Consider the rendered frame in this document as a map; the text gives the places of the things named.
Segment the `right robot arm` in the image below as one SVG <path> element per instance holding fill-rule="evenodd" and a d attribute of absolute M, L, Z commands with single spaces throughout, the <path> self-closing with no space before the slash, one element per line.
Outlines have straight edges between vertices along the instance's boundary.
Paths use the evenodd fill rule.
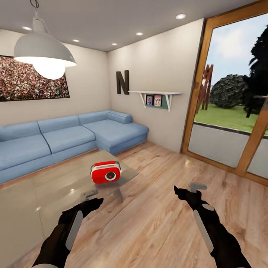
<path fill-rule="evenodd" d="M 175 195 L 186 200 L 194 211 L 194 219 L 203 236 L 217 268 L 252 268 L 241 252 L 237 239 L 219 223 L 214 207 L 201 200 L 202 193 L 197 189 L 207 189 L 205 184 L 189 183 L 189 189 L 174 186 Z"/>

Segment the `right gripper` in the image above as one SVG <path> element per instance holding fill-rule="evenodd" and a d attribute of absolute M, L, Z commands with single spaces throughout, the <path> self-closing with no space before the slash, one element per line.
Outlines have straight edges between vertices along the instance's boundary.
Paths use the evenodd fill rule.
<path fill-rule="evenodd" d="M 180 200 L 186 200 L 188 204 L 190 205 L 190 201 L 195 198 L 202 198 L 202 193 L 200 191 L 197 191 L 196 193 L 190 192 L 186 189 L 179 189 L 176 186 L 174 186 L 175 195 L 178 195 Z M 190 205 L 191 206 L 191 205 Z"/>

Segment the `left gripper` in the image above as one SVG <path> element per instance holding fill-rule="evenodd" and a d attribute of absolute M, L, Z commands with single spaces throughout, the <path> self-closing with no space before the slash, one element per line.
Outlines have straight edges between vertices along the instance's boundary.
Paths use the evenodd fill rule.
<path fill-rule="evenodd" d="M 93 211 L 93 210 L 97 210 L 100 206 L 100 204 L 102 204 L 103 202 L 103 198 L 95 198 L 95 199 L 92 199 L 92 200 L 87 200 L 85 202 L 82 202 L 80 203 L 79 205 L 85 205 L 87 207 L 87 215 Z"/>

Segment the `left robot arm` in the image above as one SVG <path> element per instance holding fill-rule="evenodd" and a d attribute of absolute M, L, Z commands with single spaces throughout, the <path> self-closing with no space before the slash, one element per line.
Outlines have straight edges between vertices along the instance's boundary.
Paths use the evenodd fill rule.
<path fill-rule="evenodd" d="M 41 245 L 41 251 L 32 268 L 64 268 L 82 220 L 91 211 L 97 210 L 103 198 L 89 200 L 99 193 L 92 189 L 81 193 L 81 203 L 62 212 L 58 225 Z"/>

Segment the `radio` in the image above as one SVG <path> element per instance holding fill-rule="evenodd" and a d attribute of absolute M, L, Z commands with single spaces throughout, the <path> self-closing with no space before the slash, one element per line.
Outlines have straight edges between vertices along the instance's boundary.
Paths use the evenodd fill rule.
<path fill-rule="evenodd" d="M 120 163 L 116 161 L 93 164 L 90 171 L 93 182 L 96 184 L 101 184 L 119 180 L 121 177 L 121 167 L 119 165 Z"/>

